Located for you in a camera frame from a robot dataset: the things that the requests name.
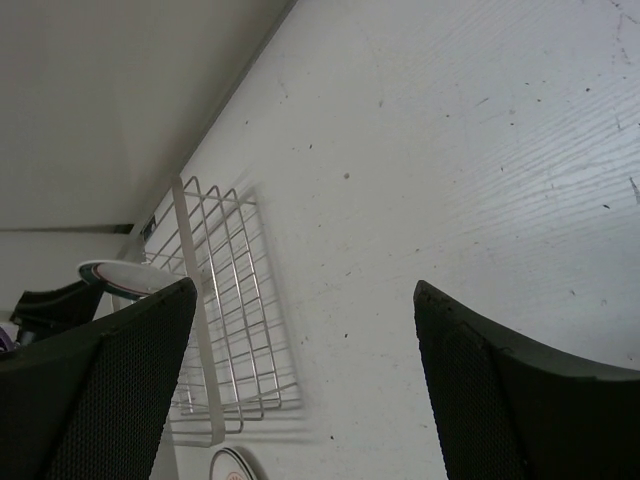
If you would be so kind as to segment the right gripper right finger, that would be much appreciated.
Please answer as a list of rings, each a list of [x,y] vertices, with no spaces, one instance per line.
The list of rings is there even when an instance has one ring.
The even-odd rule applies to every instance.
[[[540,343],[424,280],[413,302],[448,478],[638,478],[638,371]]]

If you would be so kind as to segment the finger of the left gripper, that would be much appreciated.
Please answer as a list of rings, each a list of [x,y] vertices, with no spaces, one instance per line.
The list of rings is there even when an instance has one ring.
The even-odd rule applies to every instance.
[[[91,322],[104,294],[102,283],[78,281],[50,291],[25,291],[10,321],[19,327],[17,342],[28,345]]]

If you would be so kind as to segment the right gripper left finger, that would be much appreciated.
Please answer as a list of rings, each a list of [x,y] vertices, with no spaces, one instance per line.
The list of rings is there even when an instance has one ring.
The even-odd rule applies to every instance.
[[[2,478],[149,478],[196,303],[183,278],[2,354]]]

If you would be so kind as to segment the green rimmed back plate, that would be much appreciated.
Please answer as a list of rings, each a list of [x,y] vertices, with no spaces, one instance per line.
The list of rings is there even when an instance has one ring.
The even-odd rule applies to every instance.
[[[121,260],[83,262],[77,267],[77,272],[87,284],[99,284],[110,295],[134,301],[180,280],[179,275],[154,266]]]

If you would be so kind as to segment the orange sunburst plate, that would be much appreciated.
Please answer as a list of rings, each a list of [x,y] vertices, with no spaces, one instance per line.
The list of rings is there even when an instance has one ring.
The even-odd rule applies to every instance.
[[[211,460],[210,480],[259,480],[249,462],[231,447],[218,449]]]

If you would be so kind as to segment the wire dish rack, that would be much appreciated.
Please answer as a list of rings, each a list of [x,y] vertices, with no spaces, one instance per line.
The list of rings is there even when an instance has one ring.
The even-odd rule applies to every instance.
[[[147,264],[198,289],[170,440],[207,448],[265,434],[300,406],[301,392],[256,197],[176,179],[154,220]]]

